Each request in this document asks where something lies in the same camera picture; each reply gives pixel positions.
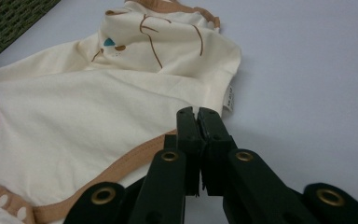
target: tan binding edge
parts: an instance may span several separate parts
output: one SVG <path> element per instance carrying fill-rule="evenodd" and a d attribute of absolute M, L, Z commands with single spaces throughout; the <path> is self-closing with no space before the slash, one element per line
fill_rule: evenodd
<path fill-rule="evenodd" d="M 220 20 L 218 17 L 212 15 L 208 10 L 201 7 L 187 7 L 181 5 L 177 1 L 165 2 L 161 0 L 126 0 L 126 2 L 135 2 L 143 7 L 153 10 L 158 13 L 172 13 L 172 12 L 185 12 L 194 13 L 199 12 L 207 21 L 212 21 L 214 28 L 220 27 Z"/>

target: brass grommet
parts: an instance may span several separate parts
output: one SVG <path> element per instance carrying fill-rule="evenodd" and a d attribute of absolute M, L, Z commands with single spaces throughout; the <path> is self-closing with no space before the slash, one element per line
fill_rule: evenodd
<path fill-rule="evenodd" d="M 330 204 L 332 206 L 340 207 L 345 204 L 344 198 L 342 198 L 340 194 L 331 189 L 318 189 L 316 191 L 316 195 L 322 202 Z"/>
<path fill-rule="evenodd" d="M 237 152 L 235 156 L 240 161 L 251 161 L 254 158 L 253 155 L 250 154 L 249 152 L 243 152 L 243 151 Z"/>
<path fill-rule="evenodd" d="M 91 201 L 94 204 L 101 205 L 111 202 L 116 197 L 116 191 L 113 188 L 105 187 L 96 190 L 91 195 Z"/>
<path fill-rule="evenodd" d="M 176 152 L 168 151 L 161 155 L 161 158 L 165 161 L 176 161 L 179 159 L 179 155 Z"/>

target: dark woven wicker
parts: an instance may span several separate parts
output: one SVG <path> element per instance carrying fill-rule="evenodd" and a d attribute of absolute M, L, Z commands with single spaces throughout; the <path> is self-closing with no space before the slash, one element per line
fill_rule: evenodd
<path fill-rule="evenodd" d="M 0 0 L 0 52 L 60 0 Z"/>

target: tan trim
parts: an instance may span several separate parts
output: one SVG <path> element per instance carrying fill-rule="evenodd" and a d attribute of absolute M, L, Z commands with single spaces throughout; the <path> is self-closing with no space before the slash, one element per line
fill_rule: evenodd
<path fill-rule="evenodd" d="M 19 211 L 24 212 L 22 214 L 22 222 L 25 224 L 34 224 L 33 208 L 30 204 L 24 201 L 19 195 L 14 194 L 7 189 L 0 186 L 0 199 L 6 197 L 6 200 L 0 202 L 0 207 L 5 209 L 13 217 L 19 218 Z"/>
<path fill-rule="evenodd" d="M 165 134 L 175 134 L 175 132 L 171 131 Z M 65 201 L 34 207 L 36 223 L 47 223 L 66 217 L 75 202 L 89 187 L 104 181 L 118 182 L 132 171 L 150 163 L 154 155 L 163 149 L 165 134 L 147 141 L 125 154 Z"/>
<path fill-rule="evenodd" d="M 214 23 L 214 28 L 220 27 L 220 20 L 218 17 L 212 15 L 208 10 L 201 7 L 186 7 L 177 1 L 165 2 L 161 0 L 126 0 L 126 2 L 135 2 L 143 7 L 153 10 L 158 13 L 172 13 L 172 12 L 185 12 L 194 13 L 199 12 L 207 21 Z"/>

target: cream fabric garment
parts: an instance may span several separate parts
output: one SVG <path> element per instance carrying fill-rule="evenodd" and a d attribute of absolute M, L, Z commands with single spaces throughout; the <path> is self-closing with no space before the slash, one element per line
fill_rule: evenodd
<path fill-rule="evenodd" d="M 218 27 L 200 8 L 127 1 L 98 34 L 0 68 L 0 186 L 33 206 L 58 203 L 175 129 L 177 110 L 221 112 L 241 52 Z M 19 222 L 5 212 L 0 223 Z"/>

